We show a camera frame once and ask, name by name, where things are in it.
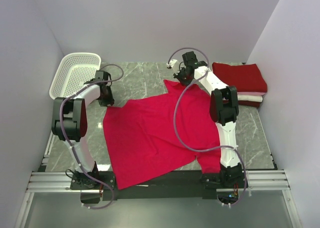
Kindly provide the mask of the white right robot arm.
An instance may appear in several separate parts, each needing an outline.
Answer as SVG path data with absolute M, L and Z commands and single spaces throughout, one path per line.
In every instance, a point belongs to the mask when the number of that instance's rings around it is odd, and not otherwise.
M 207 153 L 220 149 L 220 172 L 218 184 L 230 188 L 244 182 L 243 187 L 248 187 L 245 163 L 238 152 L 236 139 L 236 124 L 239 115 L 238 93 L 235 86 L 229 86 L 221 81 L 209 68 L 209 61 L 199 61 L 195 48 L 188 48 L 182 55 L 184 67 L 178 60 L 169 57 L 166 64 L 173 70 L 173 77 L 187 89 L 196 82 L 210 93 L 209 115 L 216 124 L 219 135 L 219 146 L 212 148 L 192 148 L 184 141 L 181 144 L 190 151 Z

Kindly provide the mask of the bright red t-shirt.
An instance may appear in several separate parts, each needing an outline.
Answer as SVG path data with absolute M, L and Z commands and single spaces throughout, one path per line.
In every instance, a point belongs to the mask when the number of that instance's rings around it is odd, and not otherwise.
M 210 96 L 193 85 L 165 80 L 167 93 L 128 100 L 108 107 L 103 132 L 112 170 L 119 188 L 125 189 L 198 161 L 203 173 L 220 171 L 221 152 L 196 152 L 218 147 L 216 124 L 209 108 Z

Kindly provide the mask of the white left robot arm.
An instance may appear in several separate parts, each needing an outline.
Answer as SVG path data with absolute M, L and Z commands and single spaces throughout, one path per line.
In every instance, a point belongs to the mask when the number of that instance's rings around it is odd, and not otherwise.
M 97 70 L 93 79 L 69 96 L 58 96 L 53 102 L 51 131 L 68 147 L 74 159 L 72 179 L 80 186 L 94 189 L 112 187 L 102 180 L 96 161 L 90 154 L 86 134 L 88 130 L 87 107 L 95 100 L 103 107 L 114 104 L 111 85 L 118 79 Z

